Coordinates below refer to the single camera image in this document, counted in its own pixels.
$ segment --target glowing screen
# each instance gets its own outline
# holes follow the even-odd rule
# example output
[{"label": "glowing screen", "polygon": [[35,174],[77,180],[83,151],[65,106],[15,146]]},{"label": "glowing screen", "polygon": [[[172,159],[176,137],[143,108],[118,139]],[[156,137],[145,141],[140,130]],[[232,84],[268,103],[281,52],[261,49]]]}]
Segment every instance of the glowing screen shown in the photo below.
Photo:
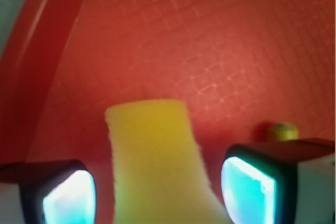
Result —
[{"label": "glowing screen", "polygon": [[78,170],[43,199],[46,224],[93,224],[96,189],[92,175]]},{"label": "glowing screen", "polygon": [[222,193],[234,223],[272,224],[275,220],[275,180],[238,157],[224,161]]}]

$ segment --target small yellow object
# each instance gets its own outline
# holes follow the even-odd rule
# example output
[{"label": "small yellow object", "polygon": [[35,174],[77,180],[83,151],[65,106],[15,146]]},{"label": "small yellow object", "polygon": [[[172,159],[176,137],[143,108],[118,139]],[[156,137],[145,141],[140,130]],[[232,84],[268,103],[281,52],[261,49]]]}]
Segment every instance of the small yellow object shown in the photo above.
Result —
[{"label": "small yellow object", "polygon": [[299,138],[299,130],[290,123],[276,123],[269,129],[269,140],[289,141]]},{"label": "small yellow object", "polygon": [[106,123],[114,223],[232,223],[211,190],[183,102],[113,106],[106,111]]}]

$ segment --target red plastic surface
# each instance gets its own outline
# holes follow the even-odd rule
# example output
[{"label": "red plastic surface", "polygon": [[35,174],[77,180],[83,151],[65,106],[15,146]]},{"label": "red plastic surface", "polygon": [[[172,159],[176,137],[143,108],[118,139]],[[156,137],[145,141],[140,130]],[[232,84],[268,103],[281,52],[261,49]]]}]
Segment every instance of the red plastic surface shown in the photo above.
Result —
[{"label": "red plastic surface", "polygon": [[26,0],[0,64],[0,163],[24,161],[82,0]]},{"label": "red plastic surface", "polygon": [[270,122],[335,138],[334,18],[335,0],[84,0],[29,160],[83,160],[97,185],[97,223],[108,223],[105,109],[175,98],[188,104],[221,197],[225,150],[263,140]]}]

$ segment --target embossed diamond pattern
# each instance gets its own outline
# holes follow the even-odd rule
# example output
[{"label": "embossed diamond pattern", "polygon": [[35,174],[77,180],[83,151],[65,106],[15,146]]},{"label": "embossed diamond pattern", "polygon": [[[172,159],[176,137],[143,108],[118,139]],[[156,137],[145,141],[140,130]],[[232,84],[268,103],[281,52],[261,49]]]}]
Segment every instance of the embossed diamond pattern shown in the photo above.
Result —
[{"label": "embossed diamond pattern", "polygon": [[30,159],[77,157],[110,222],[103,113],[139,99],[187,103],[215,192],[225,149],[262,122],[334,139],[335,0],[85,0]]}]

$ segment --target blurry foreground object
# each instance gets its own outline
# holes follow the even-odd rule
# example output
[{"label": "blurry foreground object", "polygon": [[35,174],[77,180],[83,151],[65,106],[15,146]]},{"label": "blurry foreground object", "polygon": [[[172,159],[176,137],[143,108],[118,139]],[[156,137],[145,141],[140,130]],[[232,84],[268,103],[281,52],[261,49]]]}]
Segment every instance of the blurry foreground object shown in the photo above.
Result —
[{"label": "blurry foreground object", "polygon": [[76,160],[0,167],[0,223],[94,224],[96,189]]},{"label": "blurry foreground object", "polygon": [[114,223],[231,223],[212,192],[185,104],[147,100],[106,111]]},{"label": "blurry foreground object", "polygon": [[335,142],[233,145],[221,183],[234,223],[335,223]]}]

